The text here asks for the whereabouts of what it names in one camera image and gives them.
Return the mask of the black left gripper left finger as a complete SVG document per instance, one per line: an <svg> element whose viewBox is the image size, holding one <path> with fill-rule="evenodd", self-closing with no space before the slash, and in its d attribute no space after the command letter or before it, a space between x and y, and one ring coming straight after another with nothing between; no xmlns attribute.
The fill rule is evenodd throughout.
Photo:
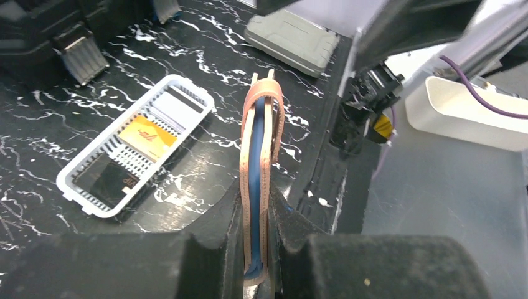
<svg viewBox="0 0 528 299"><path fill-rule="evenodd" d="M44 237L8 266L2 298L241 298L239 183L177 232Z"/></svg>

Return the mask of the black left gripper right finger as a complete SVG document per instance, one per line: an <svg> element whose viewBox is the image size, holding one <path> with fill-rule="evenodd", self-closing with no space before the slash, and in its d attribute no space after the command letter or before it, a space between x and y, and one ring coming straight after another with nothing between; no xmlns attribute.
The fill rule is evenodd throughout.
<svg viewBox="0 0 528 299"><path fill-rule="evenodd" d="M276 186L268 269L281 298L489 298L469 252L450 237L328 234Z"/></svg>

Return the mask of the orange credit card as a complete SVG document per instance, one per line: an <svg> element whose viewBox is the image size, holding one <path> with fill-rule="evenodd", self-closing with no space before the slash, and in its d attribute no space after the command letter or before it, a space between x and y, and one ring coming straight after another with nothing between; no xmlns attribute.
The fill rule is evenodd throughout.
<svg viewBox="0 0 528 299"><path fill-rule="evenodd" d="M118 137L152 162L159 161L177 141L175 135L142 115L126 125Z"/></svg>

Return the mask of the brown leather card holder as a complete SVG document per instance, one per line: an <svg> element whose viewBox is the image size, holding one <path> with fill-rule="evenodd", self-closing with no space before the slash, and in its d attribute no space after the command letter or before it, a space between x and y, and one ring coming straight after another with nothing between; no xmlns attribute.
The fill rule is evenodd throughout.
<svg viewBox="0 0 528 299"><path fill-rule="evenodd" d="M242 200L244 285L268 275L268 202L271 166L278 157L284 125L283 93L275 71L253 74L243 105L239 183Z"/></svg>

